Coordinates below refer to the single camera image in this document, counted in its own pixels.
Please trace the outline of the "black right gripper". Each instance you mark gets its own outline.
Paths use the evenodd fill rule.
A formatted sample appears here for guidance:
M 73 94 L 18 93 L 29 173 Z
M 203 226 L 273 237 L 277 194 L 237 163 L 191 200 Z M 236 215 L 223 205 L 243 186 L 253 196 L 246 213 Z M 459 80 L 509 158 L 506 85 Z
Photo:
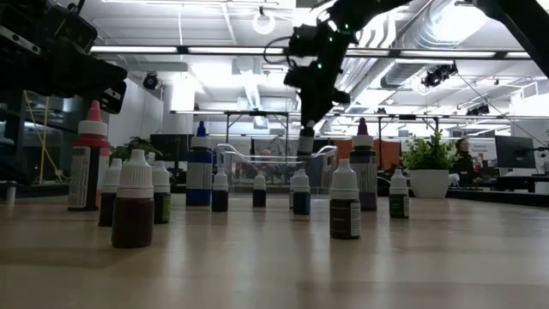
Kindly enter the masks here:
M 335 103 L 350 103 L 349 93 L 335 88 L 337 73 L 326 71 L 324 65 L 317 60 L 312 60 L 307 65 L 300 65 L 296 60 L 286 57 L 288 71 L 284 78 L 286 86 L 296 89 L 314 89 L 321 93 L 329 94 Z M 308 125 L 316 125 L 322 128 L 332 117 L 339 113 L 333 111 L 334 105 L 320 106 L 317 102 L 303 102 L 300 110 L 300 122 L 305 128 Z

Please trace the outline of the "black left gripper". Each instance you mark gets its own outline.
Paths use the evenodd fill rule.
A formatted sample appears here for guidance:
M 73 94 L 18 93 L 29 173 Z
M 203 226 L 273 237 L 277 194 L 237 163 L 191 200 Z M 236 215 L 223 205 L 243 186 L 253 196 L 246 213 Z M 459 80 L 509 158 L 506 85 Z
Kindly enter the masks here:
M 97 30 L 79 16 L 82 2 L 64 8 L 52 5 L 42 21 L 46 62 L 42 76 L 51 84 L 43 95 L 83 96 L 97 100 L 110 113 L 121 112 L 128 71 L 90 54 Z

